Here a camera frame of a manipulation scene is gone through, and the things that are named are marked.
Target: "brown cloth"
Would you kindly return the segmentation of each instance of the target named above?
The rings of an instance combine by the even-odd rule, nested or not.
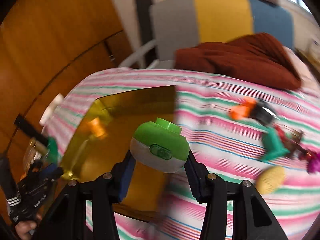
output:
[[[282,44],[267,33],[178,49],[174,68],[222,74],[277,89],[295,90],[301,86]]]

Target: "yellow sponge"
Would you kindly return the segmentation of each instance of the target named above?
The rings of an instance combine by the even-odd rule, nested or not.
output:
[[[264,171],[256,181],[256,189],[261,195],[269,194],[278,189],[285,181],[284,167],[274,166]]]

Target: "orange object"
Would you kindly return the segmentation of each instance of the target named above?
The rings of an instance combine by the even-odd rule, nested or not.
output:
[[[230,117],[234,120],[240,120],[245,117],[249,117],[251,110],[256,105],[254,98],[245,97],[245,102],[241,105],[237,105],[231,108]]]

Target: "blue panel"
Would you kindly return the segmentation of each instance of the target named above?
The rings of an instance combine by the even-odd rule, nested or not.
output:
[[[282,45],[293,49],[292,15],[280,6],[260,0],[249,0],[251,5],[254,33],[269,33]]]

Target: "person's hand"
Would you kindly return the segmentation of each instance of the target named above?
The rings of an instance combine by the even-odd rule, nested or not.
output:
[[[21,221],[16,225],[16,232],[21,240],[30,240],[30,230],[36,229],[37,223],[34,221]]]

